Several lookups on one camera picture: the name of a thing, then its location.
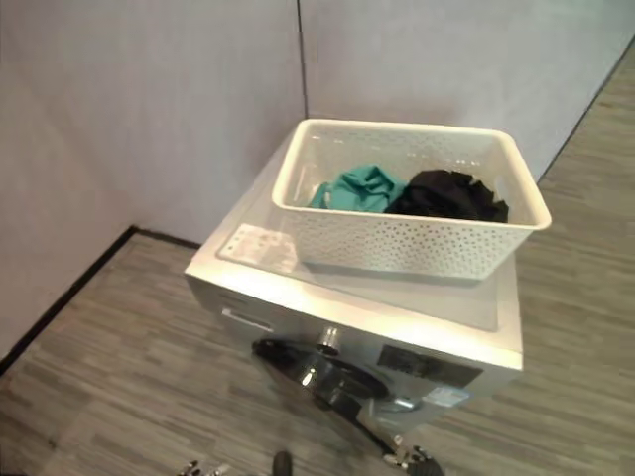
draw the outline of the label sticker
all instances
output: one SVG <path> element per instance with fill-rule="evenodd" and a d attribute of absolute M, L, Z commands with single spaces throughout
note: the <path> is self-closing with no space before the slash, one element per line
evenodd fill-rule
<path fill-rule="evenodd" d="M 296 247 L 289 235 L 245 223 L 218 254 L 221 258 L 279 273 L 290 273 L 298 264 Z"/>
<path fill-rule="evenodd" d="M 436 387 L 429 394 L 424 396 L 424 402 L 449 408 L 460 404 L 470 397 L 471 393 L 464 389 L 457 389 L 455 387 Z"/>

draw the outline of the floor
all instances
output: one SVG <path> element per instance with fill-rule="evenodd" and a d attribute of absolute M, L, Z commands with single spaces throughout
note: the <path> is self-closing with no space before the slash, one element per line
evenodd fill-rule
<path fill-rule="evenodd" d="M 526 372 L 421 431 L 447 475 L 635 474 L 635 50 L 541 181 L 519 253 Z M 0 379 L 0 448 L 30 476 L 393 473 L 276 400 L 199 308 L 192 251 L 135 236 Z"/>

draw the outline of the teal clothing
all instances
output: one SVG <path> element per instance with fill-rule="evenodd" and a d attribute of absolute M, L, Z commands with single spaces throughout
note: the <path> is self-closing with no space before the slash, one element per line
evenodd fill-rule
<path fill-rule="evenodd" d="M 405 187 L 378 166 L 362 166 L 320 185 L 309 208 L 381 213 Z"/>

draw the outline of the display screen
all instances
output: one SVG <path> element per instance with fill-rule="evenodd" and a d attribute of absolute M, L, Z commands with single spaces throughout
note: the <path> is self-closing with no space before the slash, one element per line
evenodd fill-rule
<path fill-rule="evenodd" d="M 391 345 L 383 347 L 377 364 L 413 377 L 460 388 L 468 385 L 482 372 L 481 369 L 454 364 Z"/>

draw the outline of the silver washing machine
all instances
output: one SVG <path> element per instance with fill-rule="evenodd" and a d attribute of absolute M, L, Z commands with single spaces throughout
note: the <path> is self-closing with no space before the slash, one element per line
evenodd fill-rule
<path fill-rule="evenodd" d="M 200 303 L 290 405 L 356 431 L 409 474 L 406 435 L 522 372 L 514 259 L 474 283 L 300 262 L 271 203 L 283 144 L 187 269 Z"/>

